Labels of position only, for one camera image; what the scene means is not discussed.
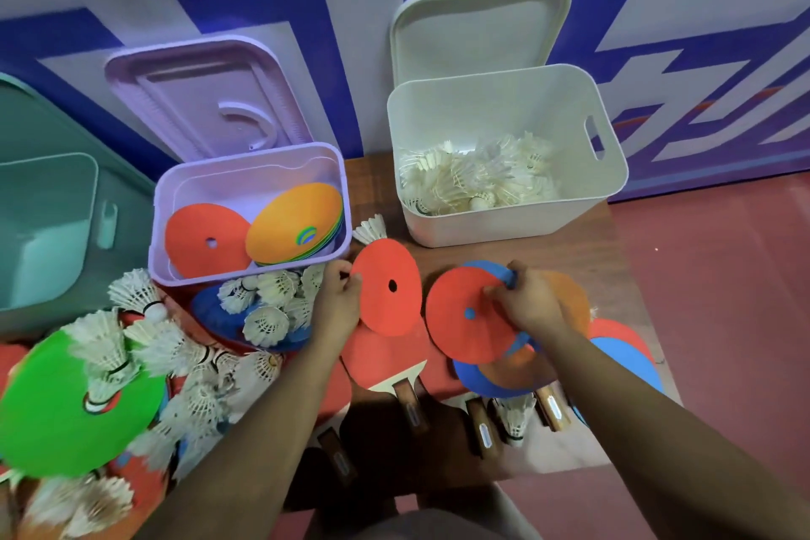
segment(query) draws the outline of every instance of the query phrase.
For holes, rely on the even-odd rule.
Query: white storage box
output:
[[[541,66],[570,0],[409,0],[391,28],[394,92],[388,119],[397,189],[407,151],[445,140],[532,132],[551,141],[559,200],[424,216],[402,204],[413,238],[437,248],[547,235],[622,189],[627,162],[593,78]]]

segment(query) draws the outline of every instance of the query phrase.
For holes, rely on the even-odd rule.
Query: right hand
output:
[[[517,285],[513,289],[493,286],[485,291],[506,310],[514,326],[541,341],[567,331],[560,302],[543,272],[519,260],[513,260],[508,267],[518,275]]]

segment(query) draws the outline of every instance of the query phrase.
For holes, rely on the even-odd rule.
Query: wooden table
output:
[[[680,402],[642,296],[624,259],[607,203],[597,205],[553,235],[423,248],[408,234],[396,195],[393,168],[391,154],[346,162],[354,226],[381,213],[389,237],[408,247],[423,281],[472,259],[489,259],[505,265],[520,258],[529,265],[568,273],[585,288],[598,316],[627,324],[642,336],[653,353],[667,395]],[[354,242],[352,255],[360,248]],[[551,432],[539,415],[532,418],[522,448],[504,445],[499,458],[484,461],[475,453],[475,439],[466,414],[436,402],[420,387],[417,384],[417,394],[431,431],[414,438],[392,396],[366,391],[354,384],[340,436],[357,467],[358,480],[344,489],[323,452],[308,449],[289,491],[287,509],[315,508],[348,494],[380,498],[609,463],[593,434],[581,422],[574,419],[563,432]]]

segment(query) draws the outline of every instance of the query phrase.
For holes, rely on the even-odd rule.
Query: blue and white wall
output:
[[[390,148],[387,31],[403,0],[0,0],[0,71],[157,178],[173,157],[107,88],[125,46],[239,33],[288,75],[313,135]],[[573,0],[549,64],[591,73],[630,163],[622,197],[810,168],[810,0]]]

